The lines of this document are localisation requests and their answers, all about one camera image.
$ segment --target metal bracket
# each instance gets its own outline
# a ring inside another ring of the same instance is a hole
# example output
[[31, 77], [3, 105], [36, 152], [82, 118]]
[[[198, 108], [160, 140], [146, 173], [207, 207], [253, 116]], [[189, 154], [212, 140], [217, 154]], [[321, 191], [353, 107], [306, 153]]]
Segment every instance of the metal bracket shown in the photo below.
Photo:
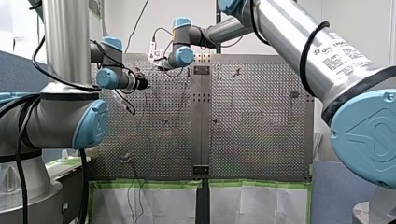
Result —
[[196, 54], [191, 65], [192, 166], [195, 175], [209, 174], [211, 125], [211, 60], [210, 54]]
[[208, 165], [194, 165], [192, 171], [195, 175], [209, 175]]

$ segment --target green tape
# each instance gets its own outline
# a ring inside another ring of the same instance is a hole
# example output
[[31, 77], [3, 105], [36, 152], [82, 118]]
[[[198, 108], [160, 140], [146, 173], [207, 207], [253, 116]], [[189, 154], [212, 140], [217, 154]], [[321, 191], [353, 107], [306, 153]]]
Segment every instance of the green tape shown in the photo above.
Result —
[[81, 163], [81, 158], [73, 158], [73, 159], [67, 159], [65, 161], [60, 161], [60, 160], [56, 160], [56, 161], [51, 161], [49, 163], [47, 163], [46, 165], [53, 165], [53, 164], [60, 164], [60, 165], [76, 165]]
[[311, 216], [311, 209], [312, 209], [312, 184], [306, 183], [308, 192], [306, 193], [306, 224], [311, 224], [312, 216]]
[[305, 182], [278, 182], [266, 180], [230, 179], [230, 180], [209, 180], [210, 188], [237, 188], [243, 186], [264, 187], [273, 189], [307, 189], [309, 186]]
[[314, 164], [309, 165], [309, 175], [313, 176], [314, 175]]
[[94, 184], [90, 183], [90, 200], [88, 203], [88, 224], [93, 224], [93, 195], [95, 193], [96, 187]]
[[201, 181], [154, 181], [119, 179], [113, 181], [92, 181], [96, 189], [198, 189]]

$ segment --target perforated metal panel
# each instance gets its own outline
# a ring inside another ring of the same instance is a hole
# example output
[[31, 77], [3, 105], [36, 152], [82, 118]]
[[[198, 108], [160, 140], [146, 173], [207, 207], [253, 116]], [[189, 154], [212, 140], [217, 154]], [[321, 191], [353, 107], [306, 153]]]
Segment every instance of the perforated metal panel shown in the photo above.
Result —
[[[191, 103], [186, 71], [170, 78], [153, 69], [143, 54], [127, 54], [124, 63], [147, 75], [150, 88], [127, 96], [136, 108], [135, 116], [116, 102], [111, 91], [101, 94], [109, 106], [109, 122], [99, 156], [91, 164], [92, 178], [132, 178], [134, 164], [139, 177], [190, 179]], [[120, 162], [126, 153], [131, 154], [132, 163]]]
[[[124, 62], [141, 69], [151, 88], [128, 95], [135, 116], [111, 91], [102, 92], [110, 118], [91, 163], [92, 178], [132, 178], [133, 164], [139, 177], [194, 178], [197, 136], [191, 121], [199, 112], [191, 109], [194, 84], [187, 69], [170, 78], [155, 71], [146, 55], [128, 54]], [[278, 56], [212, 55], [211, 68], [212, 119], [202, 120], [211, 125], [209, 178], [305, 180], [312, 162], [313, 99], [290, 67]], [[120, 162], [126, 153], [132, 163]]]
[[290, 67], [238, 55], [214, 55], [212, 67], [210, 177], [305, 180], [313, 102]]

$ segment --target blue joint cap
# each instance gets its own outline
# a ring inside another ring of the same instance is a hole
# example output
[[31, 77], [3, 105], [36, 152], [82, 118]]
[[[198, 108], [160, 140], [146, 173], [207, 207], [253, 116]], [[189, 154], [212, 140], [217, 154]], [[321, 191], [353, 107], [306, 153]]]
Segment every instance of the blue joint cap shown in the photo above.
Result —
[[175, 52], [175, 64], [178, 67], [185, 67], [194, 61], [194, 52], [189, 47], [183, 46]]
[[114, 90], [119, 86], [119, 78], [113, 70], [103, 68], [96, 73], [96, 83], [103, 89]]
[[218, 0], [220, 11], [227, 15], [232, 15], [243, 2], [243, 0]]
[[30, 92], [0, 92], [0, 105], [7, 104], [22, 96], [31, 94]]
[[122, 52], [122, 41], [116, 37], [104, 36], [102, 37], [102, 43]]
[[355, 175], [396, 189], [396, 89], [369, 91], [343, 104], [332, 118], [331, 142]]
[[107, 104], [96, 100], [81, 117], [73, 136], [73, 149], [90, 148], [99, 145], [106, 134], [108, 121]]
[[191, 25], [191, 20], [187, 17], [177, 17], [174, 19], [174, 29], [183, 27], [183, 26], [190, 26]]

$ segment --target black cable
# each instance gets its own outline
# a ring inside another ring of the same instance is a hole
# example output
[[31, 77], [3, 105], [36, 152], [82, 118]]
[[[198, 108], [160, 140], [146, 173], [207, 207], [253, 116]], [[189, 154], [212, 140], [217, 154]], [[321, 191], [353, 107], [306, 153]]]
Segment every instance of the black cable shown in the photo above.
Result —
[[2, 118], [8, 111], [15, 108], [16, 106], [24, 104], [26, 102], [31, 102], [32, 100], [35, 100], [38, 96], [40, 96], [40, 94], [32, 93], [29, 95], [22, 96], [16, 100], [13, 100], [6, 105], [3, 105], [0, 108], [0, 118]]
[[132, 223], [134, 224], [134, 209], [132, 208], [132, 205], [131, 205], [131, 196], [130, 196], [131, 188], [132, 188], [133, 185], [134, 185], [134, 178], [132, 179], [132, 183], [129, 186], [127, 192], [126, 192], [127, 193], [126, 197], [128, 199], [129, 209], [131, 210], [131, 214], [132, 214]]
[[43, 6], [43, 2], [40, 0], [37, 3], [35, 3], [34, 5], [32, 5], [31, 7], [29, 7], [29, 10], [34, 10], [34, 9], [36, 9], [38, 7], [41, 7], [41, 6]]
[[257, 36], [257, 38], [259, 38], [259, 40], [263, 44], [271, 46], [271, 44], [267, 40], [265, 40], [264, 38], [262, 38], [260, 36], [259, 31], [257, 30], [256, 22], [255, 22], [255, 19], [254, 19], [254, 0], [250, 0], [250, 20], [251, 20], [251, 26], [253, 28], [254, 34]]
[[27, 123], [29, 122], [29, 119], [33, 113], [33, 110], [39, 101], [40, 101], [40, 98], [39, 98], [39, 96], [37, 96], [35, 98], [35, 100], [30, 104], [30, 106], [25, 105], [25, 106], [29, 106], [29, 109], [26, 112], [26, 115], [24, 117], [21, 129], [20, 129], [20, 132], [18, 135], [17, 151], [15, 153], [16, 163], [17, 163], [17, 167], [18, 167], [18, 174], [20, 175], [20, 181], [21, 181], [23, 224], [29, 223], [29, 212], [28, 212], [28, 195], [27, 195], [27, 187], [26, 187], [26, 178], [24, 175], [23, 166], [22, 166], [22, 162], [21, 162], [21, 144], [22, 144], [23, 135], [26, 132]]
[[78, 216], [78, 224], [85, 224], [85, 219], [88, 214], [88, 200], [90, 199], [90, 189], [89, 189], [89, 178], [88, 178], [88, 162], [87, 162], [87, 154], [85, 153], [85, 149], [82, 148], [79, 150], [79, 155], [81, 157], [81, 167], [82, 167], [82, 198], [81, 198], [81, 208], [79, 210]]
[[134, 111], [131, 111], [129, 109], [129, 107], [127, 106], [127, 110], [132, 114], [135, 115], [136, 114], [136, 108], [134, 107], [134, 105], [131, 104], [131, 102], [126, 99], [125, 97], [122, 96], [122, 94], [118, 91], [118, 90], [114, 90], [116, 92], [116, 94], [125, 102], [127, 103]]
[[153, 38], [154, 41], [155, 41], [155, 35], [156, 35], [157, 32], [160, 31], [160, 30], [165, 31], [165, 32], [168, 33], [169, 35], [172, 35], [172, 33], [171, 33], [170, 31], [166, 30], [165, 28], [163, 28], [163, 27], [158, 27], [158, 28], [154, 31], [154, 34], [152, 35], [152, 38]]
[[43, 36], [43, 38], [42, 38], [41, 41], [40, 41], [40, 44], [38, 45], [37, 49], [35, 49], [35, 53], [33, 54], [33, 57], [32, 57], [32, 64], [33, 64], [33, 66], [34, 66], [39, 72], [41, 72], [41, 73], [44, 74], [45, 76], [47, 76], [47, 77], [49, 77], [49, 78], [51, 78], [51, 79], [53, 79], [53, 80], [55, 80], [55, 81], [58, 81], [58, 82], [60, 82], [60, 83], [63, 83], [64, 85], [67, 85], [67, 86], [76, 88], [76, 89], [81, 90], [81, 91], [100, 91], [100, 90], [101, 90], [100, 88], [84, 87], [84, 86], [80, 86], [80, 85], [77, 85], [77, 84], [74, 84], [74, 83], [71, 83], [71, 82], [62, 80], [62, 79], [56, 77], [55, 75], [50, 74], [49, 72], [47, 72], [47, 71], [44, 70], [43, 68], [41, 68], [41, 67], [37, 64], [37, 62], [35, 61], [35, 57], [37, 56], [37, 53], [40, 51], [40, 49], [41, 49], [41, 47], [43, 46], [43, 44], [44, 44], [45, 41], [46, 41], [46, 37]]
[[[135, 224], [135, 223], [137, 223], [137, 221], [139, 220], [139, 218], [140, 218], [141, 216], [143, 216], [143, 214], [145, 213], [145, 210], [144, 210], [144, 207], [143, 207], [143, 204], [142, 204], [142, 201], [141, 201], [141, 191], [142, 191], [143, 186], [146, 184], [146, 181], [144, 180], [143, 183], [141, 184], [140, 181], [139, 181], [139, 177], [138, 177], [138, 175], [137, 175], [136, 167], [134, 166], [133, 163], [132, 163], [132, 168], [133, 168], [133, 170], [134, 170], [134, 178], [133, 178], [133, 180], [132, 180], [131, 185], [130, 185], [129, 188], [128, 188], [128, 191], [127, 191], [127, 199], [128, 199], [129, 209], [131, 210], [131, 213], [132, 213], [132, 221], [133, 221], [133, 224]], [[136, 218], [134, 218], [134, 209], [132, 208], [132, 205], [131, 205], [131, 197], [130, 197], [130, 191], [131, 191], [132, 186], [134, 185], [134, 181], [135, 181], [135, 180], [137, 180], [137, 183], [139, 183], [139, 206], [140, 206], [140, 209], [142, 210], [142, 212], [141, 212], [139, 215], [137, 215]]]
[[308, 37], [306, 40], [303, 52], [301, 53], [301, 59], [300, 59], [300, 80], [303, 83], [303, 86], [305, 90], [311, 94], [313, 97], [316, 97], [314, 92], [311, 90], [309, 87], [308, 81], [306, 80], [306, 61], [308, 59], [308, 53], [309, 50], [311, 49], [312, 42], [314, 42], [315, 36], [317, 33], [322, 30], [323, 28], [330, 27], [330, 23], [328, 21], [323, 21], [320, 23], [320, 25], [315, 29]]
[[137, 221], [139, 220], [139, 218], [142, 217], [143, 214], [145, 214], [145, 209], [143, 208], [142, 197], [141, 197], [141, 195], [142, 195], [142, 188], [143, 188], [143, 186], [145, 186], [145, 184], [146, 184], [146, 181], [143, 180], [143, 184], [140, 184], [140, 188], [139, 188], [139, 206], [140, 206], [140, 209], [142, 210], [142, 212], [137, 216], [136, 221], [134, 222], [134, 223], [136, 223], [136, 224], [137, 224]]
[[134, 25], [134, 30], [133, 30], [132, 33], [129, 35], [128, 44], [126, 45], [125, 53], [128, 51], [129, 45], [130, 45], [130, 43], [131, 43], [131, 38], [132, 38], [132, 36], [134, 35], [134, 32], [136, 32], [137, 25], [139, 24], [140, 19], [142, 19], [143, 13], [145, 12], [145, 9], [146, 9], [146, 6], [148, 5], [148, 3], [149, 3], [149, 0], [147, 0], [146, 3], [145, 3], [145, 5], [143, 6], [142, 11], [140, 12], [139, 17], [137, 18], [136, 24]]
[[234, 43], [232, 43], [231, 45], [226, 45], [226, 46], [220, 45], [220, 46], [221, 46], [222, 48], [224, 48], [224, 49], [233, 47], [233, 46], [235, 46], [237, 43], [239, 43], [239, 42], [242, 40], [242, 38], [243, 38], [243, 36], [239, 37], [239, 39], [238, 39], [237, 41], [235, 41]]
[[101, 65], [102, 66], [107, 66], [107, 67], [113, 66], [113, 67], [126, 68], [125, 65], [122, 62], [119, 62], [119, 61], [115, 60], [114, 58], [112, 58], [110, 55], [108, 55], [106, 53], [106, 51], [103, 49], [103, 47], [96, 40], [90, 40], [90, 41], [91, 41], [91, 43], [96, 45], [96, 47], [99, 49], [99, 51], [102, 53], [103, 56], [107, 57], [109, 60], [111, 60], [111, 61], [113, 61], [114, 63], [117, 64], [117, 65], [114, 65], [114, 64], [104, 65], [103, 64], [103, 58], [102, 58], [102, 61], [101, 61]]
[[200, 34], [201, 34], [201, 38], [199, 39], [199, 43], [198, 43], [200, 45], [201, 50], [206, 50], [207, 49], [207, 41], [206, 41], [206, 38], [205, 38], [204, 31], [202, 30], [201, 27], [198, 27], [198, 26], [195, 26], [195, 25], [194, 25], [194, 27], [197, 28], [199, 30]]
[[[173, 40], [171, 40], [171, 41], [169, 42], [169, 44], [168, 44], [168, 46], [166, 47], [166, 49], [165, 49], [165, 51], [163, 52], [163, 54], [165, 54], [166, 51], [168, 51], [168, 49], [169, 49], [169, 47], [171, 46], [172, 42], [173, 42]], [[180, 76], [180, 75], [183, 73], [183, 70], [184, 70], [184, 67], [182, 67], [182, 68], [180, 69], [180, 72], [179, 72], [177, 75], [171, 76], [171, 75], [169, 75], [169, 74], [166, 72], [165, 67], [164, 67], [164, 62], [163, 62], [163, 72], [164, 72], [167, 76], [169, 76], [169, 77], [178, 77], [178, 76]]]

